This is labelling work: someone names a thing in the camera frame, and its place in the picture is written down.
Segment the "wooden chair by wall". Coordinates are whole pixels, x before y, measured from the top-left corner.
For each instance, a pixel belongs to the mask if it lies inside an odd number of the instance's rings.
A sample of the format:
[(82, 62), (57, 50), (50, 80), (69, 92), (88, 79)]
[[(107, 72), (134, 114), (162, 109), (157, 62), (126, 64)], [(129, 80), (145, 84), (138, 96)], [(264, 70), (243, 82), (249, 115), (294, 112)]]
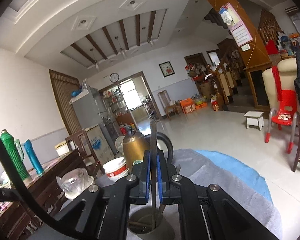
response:
[(158, 92), (158, 97), (168, 119), (170, 119), (170, 113), (180, 114), (177, 104), (170, 99), (166, 90)]

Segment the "red child chair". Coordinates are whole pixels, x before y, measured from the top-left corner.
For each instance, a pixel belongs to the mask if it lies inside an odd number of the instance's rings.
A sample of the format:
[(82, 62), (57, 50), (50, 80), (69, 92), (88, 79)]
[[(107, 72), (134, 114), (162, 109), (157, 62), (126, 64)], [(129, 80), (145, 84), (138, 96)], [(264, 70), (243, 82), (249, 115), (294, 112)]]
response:
[(282, 89), (280, 74), (277, 66), (272, 66), (271, 72), (275, 81), (279, 109), (272, 108), (270, 110), (269, 123), (264, 142), (269, 142), (272, 123), (277, 124), (279, 130), (282, 129), (282, 126), (291, 126), (292, 131), (290, 135), (290, 141), (287, 146), (287, 153), (290, 154), (294, 145), (295, 129), (300, 120), (300, 114), (298, 113), (297, 94), (294, 90)]

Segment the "wooden stair railing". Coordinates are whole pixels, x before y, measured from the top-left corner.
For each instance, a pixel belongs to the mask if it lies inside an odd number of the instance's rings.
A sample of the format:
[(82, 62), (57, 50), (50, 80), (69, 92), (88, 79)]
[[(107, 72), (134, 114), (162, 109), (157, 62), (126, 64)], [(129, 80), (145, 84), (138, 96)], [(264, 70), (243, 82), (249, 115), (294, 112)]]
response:
[(233, 95), (237, 94), (236, 74), (232, 67), (232, 57), (230, 52), (224, 53), (218, 65), (207, 65), (208, 73), (212, 73), (217, 83), (217, 90), (224, 100), (224, 109), (228, 110), (228, 105), (234, 102)]

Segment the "orange cardboard box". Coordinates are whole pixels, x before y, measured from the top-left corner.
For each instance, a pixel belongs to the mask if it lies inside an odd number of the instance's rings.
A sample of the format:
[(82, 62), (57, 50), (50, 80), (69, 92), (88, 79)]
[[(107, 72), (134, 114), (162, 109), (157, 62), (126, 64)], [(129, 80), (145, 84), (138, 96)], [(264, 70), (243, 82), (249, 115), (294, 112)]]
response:
[(179, 103), (184, 114), (188, 114), (196, 110), (194, 101), (191, 98), (180, 100)]

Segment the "white small stool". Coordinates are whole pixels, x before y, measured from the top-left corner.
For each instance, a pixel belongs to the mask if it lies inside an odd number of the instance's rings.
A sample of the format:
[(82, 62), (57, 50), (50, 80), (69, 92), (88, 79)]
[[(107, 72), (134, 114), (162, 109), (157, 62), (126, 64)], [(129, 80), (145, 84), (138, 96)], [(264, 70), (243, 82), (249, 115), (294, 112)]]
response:
[(244, 117), (246, 129), (250, 126), (255, 126), (259, 131), (261, 131), (262, 127), (264, 127), (263, 112), (248, 111), (245, 113)]

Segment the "pink wall calendar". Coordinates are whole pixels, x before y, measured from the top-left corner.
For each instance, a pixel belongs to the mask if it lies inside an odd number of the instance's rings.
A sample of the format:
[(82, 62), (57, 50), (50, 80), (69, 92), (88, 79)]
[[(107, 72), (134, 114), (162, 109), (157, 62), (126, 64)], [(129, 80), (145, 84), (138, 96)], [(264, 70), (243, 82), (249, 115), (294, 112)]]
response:
[(218, 13), (239, 47), (253, 40), (248, 28), (230, 3), (222, 6)]

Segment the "grey metal utensil holder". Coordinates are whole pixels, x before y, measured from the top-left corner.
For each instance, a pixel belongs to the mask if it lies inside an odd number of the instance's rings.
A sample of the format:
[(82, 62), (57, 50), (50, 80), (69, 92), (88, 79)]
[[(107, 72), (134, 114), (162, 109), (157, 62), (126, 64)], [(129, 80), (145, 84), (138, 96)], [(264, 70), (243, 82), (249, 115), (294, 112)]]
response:
[(144, 207), (134, 212), (128, 220), (128, 230), (145, 240), (173, 240), (174, 230), (163, 215), (159, 215), (156, 208), (156, 227), (152, 228), (152, 208)]

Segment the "grey refrigerator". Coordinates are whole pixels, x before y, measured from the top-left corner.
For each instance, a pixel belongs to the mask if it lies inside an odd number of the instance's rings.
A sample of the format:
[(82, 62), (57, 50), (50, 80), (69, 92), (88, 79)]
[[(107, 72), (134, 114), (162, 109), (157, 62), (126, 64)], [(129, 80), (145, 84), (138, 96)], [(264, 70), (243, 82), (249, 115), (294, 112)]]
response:
[(87, 85), (77, 96), (70, 99), (69, 104), (73, 107), (81, 127), (91, 128), (98, 125), (112, 152), (117, 155), (115, 141), (121, 135), (120, 129), (101, 93)]

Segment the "white pot with plastic bag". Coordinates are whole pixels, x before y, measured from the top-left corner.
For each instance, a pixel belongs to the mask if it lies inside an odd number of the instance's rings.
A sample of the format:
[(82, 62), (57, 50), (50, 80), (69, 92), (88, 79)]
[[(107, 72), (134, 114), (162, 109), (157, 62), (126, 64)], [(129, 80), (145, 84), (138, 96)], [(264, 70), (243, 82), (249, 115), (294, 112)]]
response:
[(94, 178), (90, 176), (85, 168), (76, 168), (62, 177), (56, 177), (56, 181), (65, 197), (73, 200), (85, 189), (93, 185)]

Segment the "blue thermos flask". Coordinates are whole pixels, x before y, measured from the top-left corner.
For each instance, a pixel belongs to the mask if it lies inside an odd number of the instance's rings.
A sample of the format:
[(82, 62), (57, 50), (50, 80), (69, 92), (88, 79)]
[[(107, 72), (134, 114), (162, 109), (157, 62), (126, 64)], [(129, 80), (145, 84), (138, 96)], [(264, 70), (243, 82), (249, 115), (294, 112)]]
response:
[(24, 142), (24, 148), (25, 148), (27, 156), (28, 156), (33, 168), (35, 169), (36, 173), (39, 176), (42, 175), (44, 173), (44, 169), (36, 156), (36, 153), (32, 146), (32, 142), (30, 140), (26, 140)]

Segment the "round wall clock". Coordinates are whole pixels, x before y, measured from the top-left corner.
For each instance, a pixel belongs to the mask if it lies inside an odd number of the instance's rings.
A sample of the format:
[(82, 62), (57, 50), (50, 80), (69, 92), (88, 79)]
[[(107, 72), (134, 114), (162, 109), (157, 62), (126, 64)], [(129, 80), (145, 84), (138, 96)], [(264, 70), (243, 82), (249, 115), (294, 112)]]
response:
[(119, 74), (117, 74), (117, 73), (112, 73), (109, 77), (109, 79), (112, 83), (116, 83), (117, 81), (119, 81), (119, 78), (120, 78)]

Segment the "stacked red white bowls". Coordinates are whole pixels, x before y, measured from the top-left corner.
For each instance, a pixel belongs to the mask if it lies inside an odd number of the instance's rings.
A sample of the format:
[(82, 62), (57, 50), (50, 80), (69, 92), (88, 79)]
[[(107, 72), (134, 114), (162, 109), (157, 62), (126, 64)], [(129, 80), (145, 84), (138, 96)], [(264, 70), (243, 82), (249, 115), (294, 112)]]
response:
[(124, 157), (115, 158), (105, 163), (103, 169), (108, 179), (113, 182), (116, 182), (129, 174), (129, 169)]

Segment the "dark metal chopstick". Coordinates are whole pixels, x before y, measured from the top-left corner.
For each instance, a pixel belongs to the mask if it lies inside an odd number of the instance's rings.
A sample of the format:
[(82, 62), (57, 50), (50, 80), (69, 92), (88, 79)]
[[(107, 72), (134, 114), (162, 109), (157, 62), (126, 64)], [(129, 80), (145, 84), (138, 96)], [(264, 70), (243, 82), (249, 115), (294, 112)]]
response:
[(156, 183), (157, 183), (157, 122), (151, 121), (151, 204), (152, 230), (156, 228)]
[(160, 206), (159, 206), (159, 217), (162, 216), (165, 207), (166, 207), (166, 205), (160, 204)]

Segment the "bronze electric kettle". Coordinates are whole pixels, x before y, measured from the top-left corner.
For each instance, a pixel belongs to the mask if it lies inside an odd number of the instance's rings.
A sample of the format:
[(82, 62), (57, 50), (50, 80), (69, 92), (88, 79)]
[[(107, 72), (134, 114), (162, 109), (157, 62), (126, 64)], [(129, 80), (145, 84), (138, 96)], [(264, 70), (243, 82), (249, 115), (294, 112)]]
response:
[[(122, 142), (123, 155), (129, 171), (132, 172), (133, 165), (143, 161), (145, 150), (151, 149), (151, 135), (143, 135), (129, 125), (127, 125), (125, 129), (126, 135)], [(170, 164), (173, 160), (173, 146), (170, 139), (161, 132), (157, 132), (157, 139), (161, 140), (166, 145), (168, 150), (166, 162)]]

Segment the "dark carved wooden sideboard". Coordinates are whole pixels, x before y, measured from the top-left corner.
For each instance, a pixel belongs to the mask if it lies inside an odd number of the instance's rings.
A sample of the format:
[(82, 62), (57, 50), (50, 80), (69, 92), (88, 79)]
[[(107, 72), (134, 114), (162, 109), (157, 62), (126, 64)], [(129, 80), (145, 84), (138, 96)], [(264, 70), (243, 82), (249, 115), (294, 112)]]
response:
[[(30, 171), (32, 180), (26, 187), (44, 211), (54, 216), (67, 200), (56, 178), (76, 168), (85, 168), (85, 164), (74, 150), (44, 163), (43, 168), (42, 176), (37, 176), (35, 170)], [(8, 239), (27, 239), (42, 225), (43, 222), (23, 203), (10, 202), (0, 213), (0, 229)]]

